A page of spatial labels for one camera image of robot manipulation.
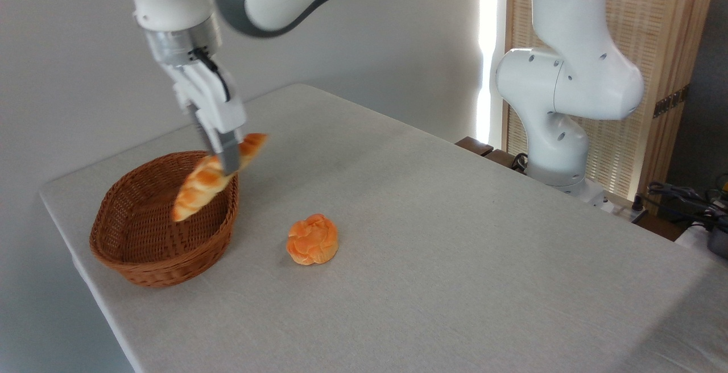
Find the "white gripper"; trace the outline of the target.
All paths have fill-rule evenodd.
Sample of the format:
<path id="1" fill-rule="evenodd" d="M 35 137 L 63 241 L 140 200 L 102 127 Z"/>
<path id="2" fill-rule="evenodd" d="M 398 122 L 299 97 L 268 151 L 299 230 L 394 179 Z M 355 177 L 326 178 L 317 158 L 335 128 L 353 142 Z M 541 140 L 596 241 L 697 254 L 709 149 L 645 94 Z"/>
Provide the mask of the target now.
<path id="1" fill-rule="evenodd" d="M 222 69 L 214 72 L 200 61 L 163 64 L 162 69 L 172 79 L 177 103 L 192 120 L 208 155 L 215 152 L 224 176 L 234 174 L 240 166 L 238 145 L 247 114 L 233 83 L 225 80 L 228 74 Z M 197 108 L 187 108 L 190 104 Z M 211 130 L 211 142 L 205 129 Z"/>

